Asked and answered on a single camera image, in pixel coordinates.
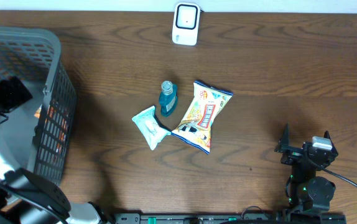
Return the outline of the yellow wet wipes pack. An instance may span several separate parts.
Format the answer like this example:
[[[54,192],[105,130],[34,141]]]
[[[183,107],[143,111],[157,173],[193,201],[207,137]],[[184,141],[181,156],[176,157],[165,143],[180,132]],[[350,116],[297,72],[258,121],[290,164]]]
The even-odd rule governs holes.
[[[195,80],[193,86],[193,100],[181,122],[171,133],[209,154],[212,124],[233,96],[233,92],[215,88],[199,80]]]

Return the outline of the teal mouthwash bottle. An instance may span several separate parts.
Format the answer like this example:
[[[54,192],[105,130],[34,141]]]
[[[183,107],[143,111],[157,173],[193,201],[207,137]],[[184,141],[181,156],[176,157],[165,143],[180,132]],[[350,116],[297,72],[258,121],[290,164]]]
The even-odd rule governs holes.
[[[161,93],[159,95],[161,115],[170,116],[176,108],[177,102],[177,85],[168,80],[164,81],[161,84]]]

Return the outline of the pale green tissue pack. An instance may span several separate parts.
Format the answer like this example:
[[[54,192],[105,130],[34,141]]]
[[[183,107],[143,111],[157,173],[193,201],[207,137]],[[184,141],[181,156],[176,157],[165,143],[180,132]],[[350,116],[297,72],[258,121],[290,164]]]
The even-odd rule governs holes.
[[[151,106],[139,114],[132,117],[132,121],[139,128],[140,132],[146,139],[151,150],[154,150],[166,136],[171,132],[159,125],[155,118],[155,106]]]

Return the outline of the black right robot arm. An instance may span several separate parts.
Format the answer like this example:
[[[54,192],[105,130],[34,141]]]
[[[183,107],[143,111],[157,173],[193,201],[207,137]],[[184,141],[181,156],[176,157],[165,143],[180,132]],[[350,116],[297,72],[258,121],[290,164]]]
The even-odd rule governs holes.
[[[281,153],[280,162],[292,169],[285,190],[290,207],[309,215],[329,211],[336,187],[317,175],[338,156],[329,132],[325,131],[322,137],[314,136],[301,147],[294,147],[289,142],[289,127],[285,126],[274,151]]]

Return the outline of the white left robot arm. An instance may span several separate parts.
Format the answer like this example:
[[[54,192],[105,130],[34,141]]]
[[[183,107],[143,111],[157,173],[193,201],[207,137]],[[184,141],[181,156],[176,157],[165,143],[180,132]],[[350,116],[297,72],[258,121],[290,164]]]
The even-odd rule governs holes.
[[[100,208],[59,188],[76,104],[61,71],[0,77],[0,223],[108,223]]]

